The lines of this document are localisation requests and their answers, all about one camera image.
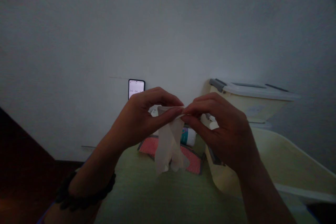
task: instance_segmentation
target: forearm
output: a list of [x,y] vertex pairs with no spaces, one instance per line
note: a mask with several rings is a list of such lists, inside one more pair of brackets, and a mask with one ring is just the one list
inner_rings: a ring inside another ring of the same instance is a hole
[[250,223],[296,223],[261,161],[239,182]]
[[[112,131],[104,136],[72,179],[68,188],[70,195],[87,197],[107,186],[122,153],[117,138],[118,136]],[[100,202],[85,210],[77,209],[75,212],[70,212],[69,209],[60,210],[59,204],[54,204],[45,217],[45,223],[90,223],[99,207]]]

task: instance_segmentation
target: phone screen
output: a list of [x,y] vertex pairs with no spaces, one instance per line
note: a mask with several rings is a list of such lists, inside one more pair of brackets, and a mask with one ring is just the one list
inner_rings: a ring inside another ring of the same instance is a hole
[[131,98],[132,95],[136,93],[141,93],[145,90],[145,82],[142,80],[133,80],[128,81],[128,98]]

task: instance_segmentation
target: green table surface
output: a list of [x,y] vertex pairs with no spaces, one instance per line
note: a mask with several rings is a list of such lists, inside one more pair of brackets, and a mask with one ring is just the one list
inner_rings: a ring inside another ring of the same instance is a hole
[[[197,136],[193,147],[203,154]],[[220,192],[205,159],[202,174],[168,171],[157,176],[154,161],[129,148],[115,168],[116,182],[95,223],[247,223],[243,201]],[[300,202],[285,199],[298,223],[317,223]]]

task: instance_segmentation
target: beaded bracelet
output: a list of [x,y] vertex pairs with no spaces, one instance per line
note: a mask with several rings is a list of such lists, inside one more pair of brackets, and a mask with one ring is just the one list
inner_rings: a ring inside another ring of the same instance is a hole
[[116,174],[113,173],[108,185],[101,191],[97,192],[94,195],[88,197],[74,197],[69,194],[68,188],[71,180],[77,172],[72,172],[61,184],[61,186],[57,190],[57,196],[55,199],[55,203],[60,205],[60,209],[64,210],[69,208],[71,212],[74,212],[78,208],[87,209],[90,205],[96,205],[99,201],[105,199],[107,194],[112,191],[113,185],[115,183]]

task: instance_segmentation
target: fingernail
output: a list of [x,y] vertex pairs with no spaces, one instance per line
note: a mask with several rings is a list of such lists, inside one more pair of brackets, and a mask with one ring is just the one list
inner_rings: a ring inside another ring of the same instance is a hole
[[183,108],[176,108],[176,113],[182,114]]
[[185,123],[188,123],[188,117],[187,116],[182,116],[181,120],[184,121]]

